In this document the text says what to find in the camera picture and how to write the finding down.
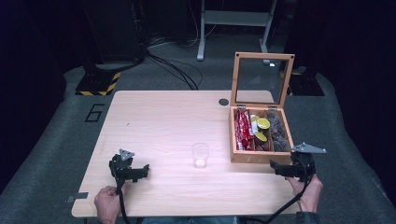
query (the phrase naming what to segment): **box hinge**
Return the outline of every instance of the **box hinge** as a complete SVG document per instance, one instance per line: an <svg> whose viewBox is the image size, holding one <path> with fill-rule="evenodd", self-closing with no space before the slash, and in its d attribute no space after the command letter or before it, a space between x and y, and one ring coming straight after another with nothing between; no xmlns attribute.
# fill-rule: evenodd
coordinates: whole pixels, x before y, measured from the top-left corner
<svg viewBox="0 0 396 224"><path fill-rule="evenodd" d="M269 105L268 110L277 110L276 105Z"/></svg>

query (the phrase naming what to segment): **clear glass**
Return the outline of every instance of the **clear glass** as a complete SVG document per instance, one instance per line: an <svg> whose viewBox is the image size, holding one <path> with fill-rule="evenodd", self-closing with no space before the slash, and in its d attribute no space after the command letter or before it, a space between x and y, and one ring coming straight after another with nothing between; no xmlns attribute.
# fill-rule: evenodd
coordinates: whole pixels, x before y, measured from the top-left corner
<svg viewBox="0 0 396 224"><path fill-rule="evenodd" d="M210 148L205 143L196 143L191 147L191 155L195 168L205 168L210 155Z"/></svg>

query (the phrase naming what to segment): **person's hand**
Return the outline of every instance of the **person's hand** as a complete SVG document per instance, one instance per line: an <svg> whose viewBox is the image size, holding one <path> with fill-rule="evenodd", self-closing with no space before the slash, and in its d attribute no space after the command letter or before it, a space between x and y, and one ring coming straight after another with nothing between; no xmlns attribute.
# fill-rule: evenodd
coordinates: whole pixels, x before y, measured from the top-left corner
<svg viewBox="0 0 396 224"><path fill-rule="evenodd" d="M121 190L123 195L126 195L127 187L127 183L122 186ZM99 190L98 194L95 196L94 203L97 216L102 224L116 223L117 216L121 213L120 197L117 195L116 190L116 187L107 186Z"/></svg>
<svg viewBox="0 0 396 224"><path fill-rule="evenodd" d="M290 182L294 194L298 194L303 190L304 182L300 182L293 177L286 177L286 179ZM323 184L321 183L317 175L313 175L311 182L309 183L308 187L306 187L303 196L298 202L300 210L302 212L317 212L320 193L322 189Z"/></svg>

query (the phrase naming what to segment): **yellow black hazard tape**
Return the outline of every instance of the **yellow black hazard tape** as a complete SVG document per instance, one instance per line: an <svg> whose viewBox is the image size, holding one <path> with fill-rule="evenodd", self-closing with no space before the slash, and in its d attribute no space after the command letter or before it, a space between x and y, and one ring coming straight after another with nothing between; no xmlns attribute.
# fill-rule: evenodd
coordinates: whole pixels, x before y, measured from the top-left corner
<svg viewBox="0 0 396 224"><path fill-rule="evenodd" d="M114 77L111 79L111 82L110 82L108 88L104 89L105 91L77 91L76 90L76 95L109 95L109 94L111 94L111 92L113 92L114 88L116 87L119 77L120 77L120 73L117 73L116 75L114 75Z"/></svg>

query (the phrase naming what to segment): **open box lid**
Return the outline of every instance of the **open box lid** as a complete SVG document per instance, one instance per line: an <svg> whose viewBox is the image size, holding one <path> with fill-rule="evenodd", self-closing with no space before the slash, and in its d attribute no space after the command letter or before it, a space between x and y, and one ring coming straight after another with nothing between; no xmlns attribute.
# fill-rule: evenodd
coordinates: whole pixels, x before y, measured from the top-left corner
<svg viewBox="0 0 396 224"><path fill-rule="evenodd" d="M293 62L294 54L236 52L230 106L283 108ZM262 101L249 101L239 91L259 92Z"/></svg>

